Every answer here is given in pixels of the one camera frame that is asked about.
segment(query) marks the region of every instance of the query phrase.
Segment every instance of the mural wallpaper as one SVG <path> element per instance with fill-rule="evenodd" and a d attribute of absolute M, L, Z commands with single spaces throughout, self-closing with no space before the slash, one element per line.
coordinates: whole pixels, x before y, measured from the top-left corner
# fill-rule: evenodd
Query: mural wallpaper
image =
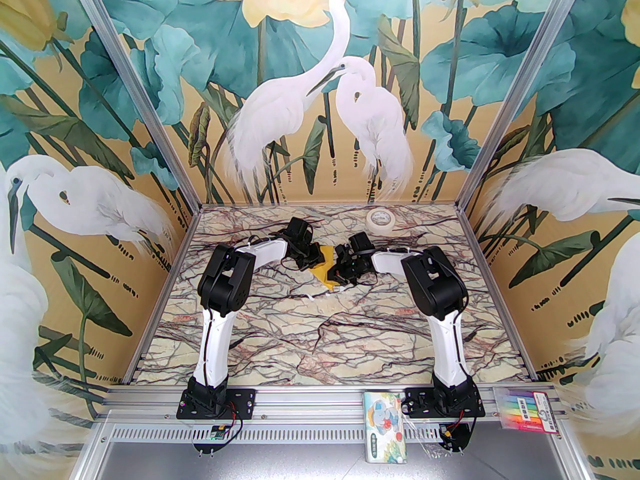
<path fill-rule="evenodd" d="M 191 219 L 105 85 L 126 97 L 78 0 L 0 0 L 3 478 L 68 476 Z"/>
<path fill-rule="evenodd" d="M 202 201 L 217 204 L 452 201 L 549 4 L 103 2 Z M 571 53 L 554 48 L 532 95 L 569 78 Z M 128 109 L 108 68 L 91 75 Z"/>
<path fill-rule="evenodd" d="M 467 208 L 605 480 L 640 476 L 638 45 L 640 0 L 577 0 L 553 47 L 573 69 L 536 88 Z"/>

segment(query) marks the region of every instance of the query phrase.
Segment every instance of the masking tape roll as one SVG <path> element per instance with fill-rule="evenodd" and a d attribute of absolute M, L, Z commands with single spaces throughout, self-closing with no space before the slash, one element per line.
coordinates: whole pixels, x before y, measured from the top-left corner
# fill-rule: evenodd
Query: masking tape roll
<path fill-rule="evenodd" d="M 373 208 L 366 214 L 366 229 L 376 235 L 391 234 L 396 225 L 396 217 L 386 208 Z"/>

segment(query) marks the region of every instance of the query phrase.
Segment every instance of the egret beak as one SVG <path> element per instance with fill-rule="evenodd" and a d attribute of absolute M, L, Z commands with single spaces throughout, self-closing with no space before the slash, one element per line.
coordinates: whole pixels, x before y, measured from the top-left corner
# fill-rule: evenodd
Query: egret beak
<path fill-rule="evenodd" d="M 322 80 L 320 80 L 320 82 L 318 82 L 317 84 L 315 84 L 313 86 L 313 89 L 311 89 L 308 93 L 306 93 L 307 96 L 309 96 L 311 93 L 313 93 L 314 91 L 318 90 L 320 87 L 322 87 L 323 85 L 325 85 L 327 82 L 329 82 L 329 80 L 331 80 L 331 78 L 334 77 L 334 75 L 336 73 L 338 73 L 338 71 L 342 71 L 343 69 L 345 69 L 344 66 L 340 67 L 334 67 L 331 68 L 329 70 L 329 73 L 327 73 L 326 75 L 324 75 L 324 77 L 322 78 Z"/>
<path fill-rule="evenodd" d="M 633 199 L 629 197 L 609 197 L 609 201 L 615 201 L 616 203 L 637 204 L 640 206 L 640 199 Z"/>
<path fill-rule="evenodd" d="M 16 231 L 18 230 L 18 217 L 20 216 L 20 208 L 18 207 L 18 189 L 22 185 L 16 183 L 11 186 L 7 198 L 9 199 L 9 243 L 11 244 L 11 254 L 16 253 Z"/>

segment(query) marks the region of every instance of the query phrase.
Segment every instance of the marble-patterned mat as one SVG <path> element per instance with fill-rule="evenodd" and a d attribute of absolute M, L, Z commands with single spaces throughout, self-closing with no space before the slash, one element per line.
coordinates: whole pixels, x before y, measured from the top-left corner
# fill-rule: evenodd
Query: marble-patterned mat
<path fill-rule="evenodd" d="M 476 382 L 524 380 L 522 359 L 507 338 L 460 223 L 450 205 L 388 207 L 395 237 L 368 233 L 374 245 L 439 245 L 466 284 L 464 354 Z M 203 213 L 151 346 L 138 365 L 137 384 L 185 383 L 194 372 L 202 335 L 196 286 L 217 243 L 236 243 L 285 227 L 291 217 L 313 222 L 321 245 L 347 243 L 366 231 L 370 206 L 211 208 Z M 404 278 L 368 274 L 368 285 L 328 293 L 295 264 L 270 263 L 253 276 L 229 350 L 229 384 L 425 384 L 434 350 L 429 326 Z"/>

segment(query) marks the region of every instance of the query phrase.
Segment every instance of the metal base plate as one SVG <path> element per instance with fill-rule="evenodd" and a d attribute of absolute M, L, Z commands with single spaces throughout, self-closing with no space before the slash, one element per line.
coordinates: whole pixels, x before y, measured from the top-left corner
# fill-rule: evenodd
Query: metal base plate
<path fill-rule="evenodd" d="M 255 389 L 226 389 L 225 405 L 233 407 L 238 413 L 238 418 L 242 420 L 250 420 L 254 414 L 254 406 L 256 405 Z M 233 415 L 230 408 L 224 409 L 222 414 L 213 414 L 202 411 L 201 407 L 196 406 L 190 396 L 185 392 L 182 393 L 180 404 L 175 417 L 178 420 L 231 420 Z"/>
<path fill-rule="evenodd" d="M 429 418 L 459 418 L 460 411 L 464 411 L 464 418 L 484 418 L 485 407 L 482 403 L 482 397 L 478 391 L 478 387 L 473 385 L 473 397 L 467 397 L 460 401 L 455 407 L 450 407 L 443 411 L 434 399 L 434 388 L 418 386 L 404 389 L 404 399 L 409 402 L 405 414 L 411 419 L 429 419 Z"/>

